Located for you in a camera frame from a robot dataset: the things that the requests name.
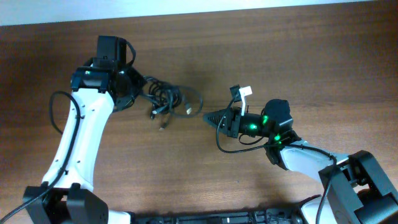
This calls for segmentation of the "black USB cable long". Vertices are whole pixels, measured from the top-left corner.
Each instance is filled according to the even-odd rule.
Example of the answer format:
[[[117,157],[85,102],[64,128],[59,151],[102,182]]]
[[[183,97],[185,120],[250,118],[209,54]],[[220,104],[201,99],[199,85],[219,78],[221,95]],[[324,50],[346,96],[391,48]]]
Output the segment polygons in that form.
[[[189,91],[194,94],[199,100],[199,107],[196,112],[192,111],[190,102],[187,100],[187,96],[184,91]],[[184,104],[185,114],[180,114],[175,112],[175,108]],[[166,90],[166,106],[168,108],[168,113],[177,118],[192,118],[200,114],[203,108],[203,97],[199,91],[189,86],[184,85],[170,85]]]

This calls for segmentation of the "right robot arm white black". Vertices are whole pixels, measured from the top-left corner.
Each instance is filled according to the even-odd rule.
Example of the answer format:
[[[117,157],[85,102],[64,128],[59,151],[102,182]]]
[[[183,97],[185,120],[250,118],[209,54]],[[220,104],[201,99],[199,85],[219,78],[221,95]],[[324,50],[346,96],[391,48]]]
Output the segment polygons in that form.
[[[368,151],[342,154],[309,145],[293,130],[288,101],[274,99],[261,113],[227,106],[203,119],[216,134],[267,138],[247,143],[244,152],[264,149],[273,165],[321,183],[324,192],[304,200],[292,223],[397,223],[397,190]]]

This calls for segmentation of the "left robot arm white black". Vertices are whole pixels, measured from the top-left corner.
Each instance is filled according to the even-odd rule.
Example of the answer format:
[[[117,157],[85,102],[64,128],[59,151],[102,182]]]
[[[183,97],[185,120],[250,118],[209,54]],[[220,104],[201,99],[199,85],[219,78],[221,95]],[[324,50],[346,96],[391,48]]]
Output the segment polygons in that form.
[[[57,153],[38,187],[25,189],[24,208],[34,223],[133,223],[134,214],[109,209],[93,193],[96,156],[110,115],[130,108],[146,81],[127,61],[133,46],[98,37],[96,56],[71,78],[67,123]]]

